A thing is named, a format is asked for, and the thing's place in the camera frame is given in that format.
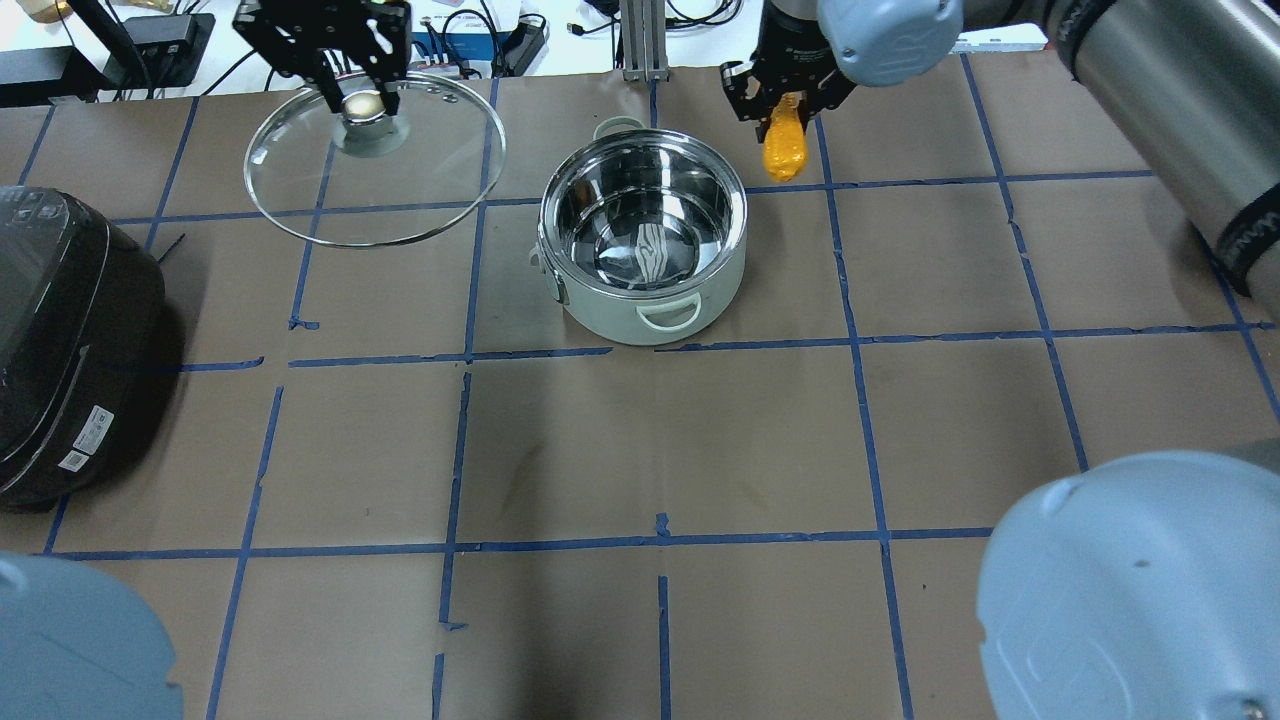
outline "light blue rounded cover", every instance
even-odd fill
[[[978,618],[1002,720],[1280,717],[1280,475],[1158,452],[1042,487],[991,537]]]
[[[963,0],[823,0],[818,27],[858,85],[897,85],[937,65],[964,29]]]
[[[160,620],[81,562],[0,552],[0,719],[182,720]]]

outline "white floor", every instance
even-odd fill
[[[430,3],[438,0],[419,0]],[[755,47],[760,5],[764,0],[744,0],[742,12],[731,23],[716,28],[668,33],[667,53],[672,67],[709,67],[726,60],[745,60]],[[218,17],[214,36],[201,63],[200,72],[189,87],[170,88],[168,96],[197,95],[204,92],[227,68],[248,53],[248,45],[230,26],[238,0],[209,0],[202,12]],[[680,0],[678,8],[689,15],[705,14],[718,0]],[[154,14],[128,5],[118,6],[122,18]],[[577,37],[566,29],[568,23],[595,27],[603,23],[584,3],[573,0],[524,0],[524,12],[541,13],[548,18],[552,37],[527,74],[575,74],[605,72],[611,68],[609,35],[600,32]],[[97,67],[106,63],[106,49],[93,37],[78,17],[67,19],[74,44]],[[60,24],[41,26],[27,18],[17,3],[0,0],[0,50],[67,45],[67,32]],[[1030,50],[1044,45],[1044,36],[1033,26],[1000,28],[966,33],[957,49],[965,50]],[[218,86],[215,94],[255,92],[262,90],[269,65],[260,56],[246,60],[230,77]],[[298,78],[275,78],[273,90],[301,85]]]

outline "sticker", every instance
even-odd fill
[[[97,446],[102,445],[102,438],[106,437],[106,430],[111,428],[111,420],[114,419],[114,413],[95,405],[93,411],[88,414],[88,420],[84,420],[84,427],[81,428],[81,434],[72,443],[72,447],[86,455],[93,455],[97,452]]]
[[[63,457],[63,461],[59,462],[58,466],[61,468],[63,470],[79,473],[79,469],[83,468],[86,462],[88,462],[88,455],[84,455],[83,452],[76,452],[73,450],[67,454],[67,457]]]

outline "black rice cooker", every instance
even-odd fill
[[[163,302],[155,259],[100,213],[0,186],[0,510],[95,479]]]

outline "orange corn toy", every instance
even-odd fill
[[[787,92],[769,115],[769,129],[764,135],[764,169],[777,182],[787,182],[800,174],[809,161],[809,145],[800,123],[800,95]]]

